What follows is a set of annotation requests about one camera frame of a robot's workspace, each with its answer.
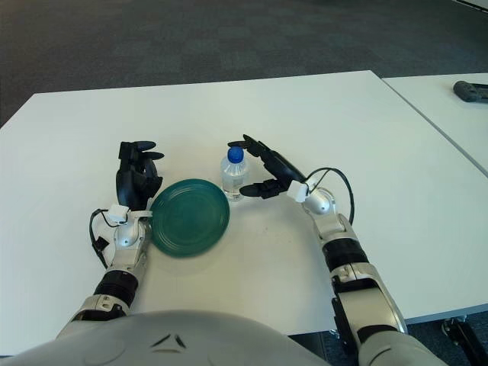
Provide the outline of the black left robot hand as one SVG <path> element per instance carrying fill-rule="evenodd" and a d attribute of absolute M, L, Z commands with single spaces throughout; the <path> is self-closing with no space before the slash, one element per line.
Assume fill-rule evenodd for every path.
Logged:
<path fill-rule="evenodd" d="M 120 167 L 116 174 L 116 191 L 119 205 L 132 211 L 145 210 L 150 198 L 162 186 L 155 161 L 164 157 L 153 151 L 153 141 L 121 142 L 118 159 Z"/>

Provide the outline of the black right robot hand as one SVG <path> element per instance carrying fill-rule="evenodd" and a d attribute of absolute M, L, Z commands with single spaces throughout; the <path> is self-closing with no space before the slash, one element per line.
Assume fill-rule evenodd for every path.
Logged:
<path fill-rule="evenodd" d="M 238 146 L 245 149 L 252 156 L 260 158 L 264 168 L 273 178 L 241 187 L 239 189 L 241 195 L 268 199 L 287 191 L 292 181 L 305 182 L 306 178 L 301 171 L 288 162 L 280 153 L 248 135 L 243 134 L 242 136 L 243 140 L 229 142 L 227 143 L 228 147 Z"/>

